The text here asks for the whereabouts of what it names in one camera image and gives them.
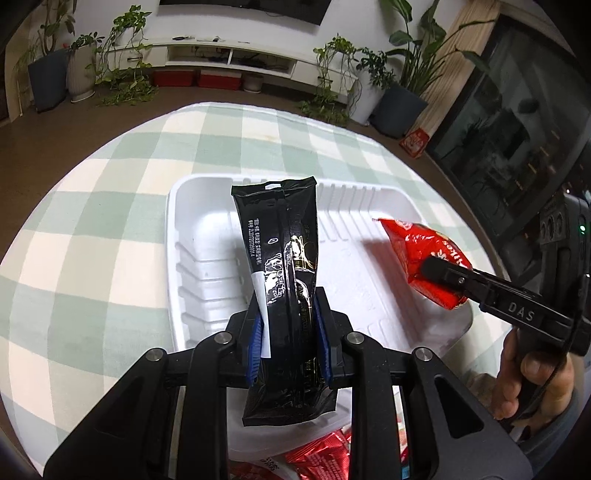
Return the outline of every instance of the human hand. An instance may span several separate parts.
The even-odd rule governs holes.
[[[525,377],[536,385],[543,385],[554,371],[558,359],[544,352],[528,353],[521,365],[517,363],[517,330],[505,337],[501,353],[501,370],[492,391],[491,411],[497,420],[515,415],[519,407],[517,396]],[[566,364],[548,385],[542,402],[534,415],[527,420],[518,420],[517,426],[530,426],[532,434],[543,428],[569,406],[574,387],[574,369],[570,355]]]

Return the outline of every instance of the black snack package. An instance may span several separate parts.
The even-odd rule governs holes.
[[[312,420],[336,405],[316,359],[316,180],[233,186],[232,196],[263,319],[261,366],[242,421],[278,426]]]

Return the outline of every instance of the green and white tablecloth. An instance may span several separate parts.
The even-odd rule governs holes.
[[[154,346],[171,350],[166,197],[179,178],[202,172],[315,175],[399,187],[475,268],[492,271],[459,215],[373,140],[290,113],[222,103],[149,121],[56,185],[0,265],[0,392],[40,471],[142,353]],[[456,371],[496,374],[508,327],[473,310],[473,327],[446,360]]]

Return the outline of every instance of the plant pot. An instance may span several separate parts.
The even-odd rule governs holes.
[[[142,32],[134,35],[133,28],[126,28],[115,38],[115,47],[137,46],[142,41]]]
[[[402,138],[427,105],[425,100],[396,84],[382,97],[371,123],[384,135]]]
[[[262,84],[265,80],[263,75],[258,73],[248,73],[242,77],[242,89],[245,92],[261,93]]]
[[[66,98],[67,60],[68,51],[63,49],[29,65],[29,78],[37,112],[51,110]]]
[[[95,46],[78,48],[71,51],[69,56],[67,85],[72,103],[76,103],[95,94]]]
[[[371,84],[371,76],[367,70],[357,71],[356,75],[357,81],[349,94],[347,112],[351,120],[361,125],[369,125],[368,118],[384,96],[384,91]]]

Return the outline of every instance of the white plastic tray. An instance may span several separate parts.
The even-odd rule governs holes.
[[[179,180],[167,203],[166,253],[170,320],[177,350],[192,348],[246,310],[252,283],[233,184],[279,177],[192,175]],[[382,345],[409,352],[428,346],[445,353],[472,324],[468,305],[448,311],[409,287],[387,234],[376,218],[425,223],[398,189],[319,180],[317,285],[330,307]],[[335,412],[285,427],[244,427],[246,390],[228,389],[228,450],[233,460],[286,452],[350,423],[350,391]]]

